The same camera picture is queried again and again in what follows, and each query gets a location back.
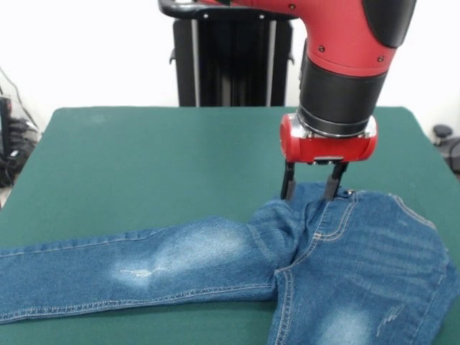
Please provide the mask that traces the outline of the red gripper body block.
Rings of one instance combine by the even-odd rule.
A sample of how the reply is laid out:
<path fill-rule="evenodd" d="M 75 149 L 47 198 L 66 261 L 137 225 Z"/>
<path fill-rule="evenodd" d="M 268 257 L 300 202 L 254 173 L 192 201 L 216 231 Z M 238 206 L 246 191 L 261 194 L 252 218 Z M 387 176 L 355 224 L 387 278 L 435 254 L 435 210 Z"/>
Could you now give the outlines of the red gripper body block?
<path fill-rule="evenodd" d="M 304 127 L 297 114 L 286 114 L 280 123 L 280 144 L 289 163 L 358 162 L 373 154 L 378 127 L 372 116 L 364 132 L 356 137 L 333 138 L 316 134 Z"/>

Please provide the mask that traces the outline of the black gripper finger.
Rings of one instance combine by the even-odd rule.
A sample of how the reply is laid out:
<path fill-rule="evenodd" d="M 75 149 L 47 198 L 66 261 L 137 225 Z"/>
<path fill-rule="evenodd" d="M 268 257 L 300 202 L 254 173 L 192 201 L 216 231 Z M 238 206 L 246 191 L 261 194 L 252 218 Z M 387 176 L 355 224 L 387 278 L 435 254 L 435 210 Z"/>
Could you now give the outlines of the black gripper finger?
<path fill-rule="evenodd" d="M 329 175 L 328 180 L 326 181 L 325 187 L 325 199 L 331 201 L 336 197 L 337 190 L 341 184 L 341 179 L 346 172 L 349 163 L 340 162 L 335 164 L 332 173 Z"/>
<path fill-rule="evenodd" d="M 282 187 L 280 191 L 280 198 L 289 201 L 295 190 L 295 164 L 293 162 L 285 161 L 285 171 L 282 180 Z"/>

